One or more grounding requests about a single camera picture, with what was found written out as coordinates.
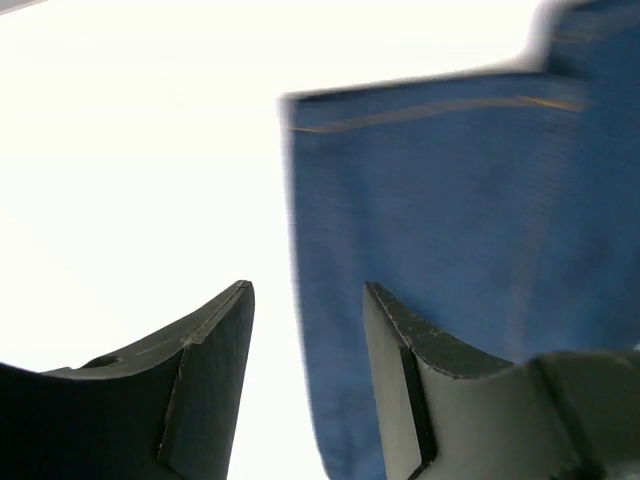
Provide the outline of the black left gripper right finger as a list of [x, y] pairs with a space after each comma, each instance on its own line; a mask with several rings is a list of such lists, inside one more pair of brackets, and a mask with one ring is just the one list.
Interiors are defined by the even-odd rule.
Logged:
[[512, 363], [420, 318], [377, 283], [363, 317], [390, 479], [635, 479], [639, 354]]

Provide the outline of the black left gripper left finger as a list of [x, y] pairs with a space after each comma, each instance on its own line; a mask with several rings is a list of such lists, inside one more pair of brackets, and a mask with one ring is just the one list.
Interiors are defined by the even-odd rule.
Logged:
[[84, 366], [1, 368], [5, 479], [223, 479], [255, 296], [236, 282], [143, 339]]

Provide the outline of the dark blue denim trousers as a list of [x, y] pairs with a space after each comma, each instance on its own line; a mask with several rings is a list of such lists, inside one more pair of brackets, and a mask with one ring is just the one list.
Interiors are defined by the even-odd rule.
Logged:
[[299, 318], [332, 479], [381, 479], [374, 281], [509, 360], [639, 342], [639, 5], [565, 8], [540, 71], [288, 103]]

